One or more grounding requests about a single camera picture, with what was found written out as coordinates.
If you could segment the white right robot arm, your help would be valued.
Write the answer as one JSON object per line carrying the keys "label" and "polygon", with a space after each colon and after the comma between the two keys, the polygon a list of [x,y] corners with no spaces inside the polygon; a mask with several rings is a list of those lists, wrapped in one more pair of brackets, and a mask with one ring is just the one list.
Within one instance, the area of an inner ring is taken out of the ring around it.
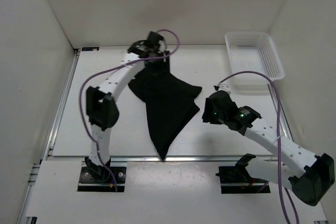
{"label": "white right robot arm", "polygon": [[242,182],[260,178],[277,183],[309,206],[316,206],[335,182],[331,156],[319,156],[277,135],[260,113],[249,106],[239,108],[226,91],[216,91],[206,98],[202,120],[227,126],[264,147],[282,163],[278,168],[253,154],[245,154],[236,163],[236,177]]}

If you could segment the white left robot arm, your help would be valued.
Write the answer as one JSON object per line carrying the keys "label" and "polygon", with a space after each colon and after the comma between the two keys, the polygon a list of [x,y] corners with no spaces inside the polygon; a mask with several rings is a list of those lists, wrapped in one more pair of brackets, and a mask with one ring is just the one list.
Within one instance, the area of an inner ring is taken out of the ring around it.
{"label": "white left robot arm", "polygon": [[134,42],[126,51],[120,64],[111,70],[105,81],[97,87],[89,86],[86,90],[86,115],[90,127],[85,129],[90,137],[91,153],[85,158],[90,175],[100,183],[117,185],[117,180],[110,168],[109,144],[111,130],[119,118],[117,100],[128,83],[142,71],[149,62],[164,62],[168,54],[165,39],[146,39]]}

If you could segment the aluminium table edge rail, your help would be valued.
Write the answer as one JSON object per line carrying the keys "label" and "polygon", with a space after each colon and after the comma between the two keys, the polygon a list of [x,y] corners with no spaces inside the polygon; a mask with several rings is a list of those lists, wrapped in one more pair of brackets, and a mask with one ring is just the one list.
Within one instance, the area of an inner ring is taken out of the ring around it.
{"label": "aluminium table edge rail", "polygon": [[57,133],[60,127],[61,118],[62,118],[64,109],[65,109],[66,100],[67,100],[67,97],[70,91],[71,83],[72,83],[72,80],[73,80],[73,77],[76,71],[76,66],[78,63],[80,52],[81,52],[81,49],[74,50],[74,57],[71,62],[69,72],[67,74],[64,87],[62,89],[62,93],[61,93],[60,100],[57,106],[57,110],[55,112],[54,119],[52,121],[52,125],[49,129],[49,132],[48,132],[48,135],[45,141],[45,145],[44,145],[41,158],[37,164],[33,164],[30,170],[29,179],[27,182],[27,190],[25,192],[24,200],[23,200],[21,209],[19,211],[19,215],[18,215],[18,219],[16,223],[36,223],[37,217],[26,217],[27,207],[30,201],[32,191],[33,191],[33,186],[35,185],[35,182],[37,180],[40,165],[42,161],[47,160],[49,156],[49,152],[54,149],[56,136],[57,136]]}

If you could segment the small black corner label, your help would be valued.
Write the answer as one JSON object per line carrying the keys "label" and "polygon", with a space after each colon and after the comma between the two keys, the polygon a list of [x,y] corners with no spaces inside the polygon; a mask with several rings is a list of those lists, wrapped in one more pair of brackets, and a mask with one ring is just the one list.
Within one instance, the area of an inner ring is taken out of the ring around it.
{"label": "small black corner label", "polygon": [[82,47],[81,51],[99,51],[100,47]]}

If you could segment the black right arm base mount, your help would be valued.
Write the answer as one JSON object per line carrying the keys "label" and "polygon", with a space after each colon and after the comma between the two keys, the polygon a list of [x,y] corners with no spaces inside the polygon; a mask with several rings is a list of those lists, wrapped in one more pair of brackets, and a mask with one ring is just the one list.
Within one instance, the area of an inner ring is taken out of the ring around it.
{"label": "black right arm base mount", "polygon": [[268,194],[269,185],[260,178],[252,178],[235,166],[220,166],[216,176],[220,180],[221,194]]}

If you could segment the white plastic mesh basket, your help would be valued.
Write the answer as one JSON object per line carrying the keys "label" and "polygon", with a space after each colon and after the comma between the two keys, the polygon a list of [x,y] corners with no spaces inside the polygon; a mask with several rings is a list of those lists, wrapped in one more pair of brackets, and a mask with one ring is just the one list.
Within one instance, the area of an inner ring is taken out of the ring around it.
{"label": "white plastic mesh basket", "polygon": [[[254,71],[270,80],[281,80],[285,73],[271,36],[257,31],[231,31],[225,34],[232,73]],[[269,82],[257,74],[244,73],[231,77],[230,81],[240,93],[255,95],[268,92]]]}

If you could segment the black shorts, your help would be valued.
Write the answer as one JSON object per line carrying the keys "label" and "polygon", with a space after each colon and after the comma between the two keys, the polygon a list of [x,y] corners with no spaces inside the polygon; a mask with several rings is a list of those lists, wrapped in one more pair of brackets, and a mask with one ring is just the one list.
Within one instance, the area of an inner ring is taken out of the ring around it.
{"label": "black shorts", "polygon": [[145,103],[150,139],[165,160],[175,138],[200,111],[195,99],[203,88],[171,74],[169,58],[146,61],[128,87]]}

